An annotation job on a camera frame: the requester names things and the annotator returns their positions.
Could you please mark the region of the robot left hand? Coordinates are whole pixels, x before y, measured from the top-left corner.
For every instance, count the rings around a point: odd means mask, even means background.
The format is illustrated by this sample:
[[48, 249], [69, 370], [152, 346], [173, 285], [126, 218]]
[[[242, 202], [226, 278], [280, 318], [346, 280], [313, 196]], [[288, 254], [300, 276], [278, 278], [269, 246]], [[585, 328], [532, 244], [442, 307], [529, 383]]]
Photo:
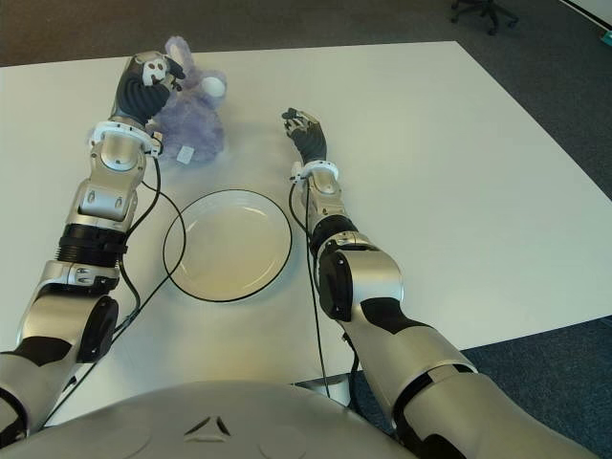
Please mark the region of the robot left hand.
[[129, 120], [145, 127], [165, 107], [172, 91], [180, 91], [183, 67], [157, 51], [138, 53], [127, 62], [116, 90], [111, 120]]

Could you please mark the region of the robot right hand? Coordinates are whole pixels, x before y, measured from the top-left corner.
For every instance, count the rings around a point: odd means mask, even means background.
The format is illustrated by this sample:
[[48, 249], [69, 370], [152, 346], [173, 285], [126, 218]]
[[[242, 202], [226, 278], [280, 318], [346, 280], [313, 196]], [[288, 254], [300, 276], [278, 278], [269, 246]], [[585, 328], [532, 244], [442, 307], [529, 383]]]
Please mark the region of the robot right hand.
[[303, 164], [326, 160], [327, 143], [316, 118], [295, 108], [288, 108], [281, 118], [285, 133], [293, 142]]

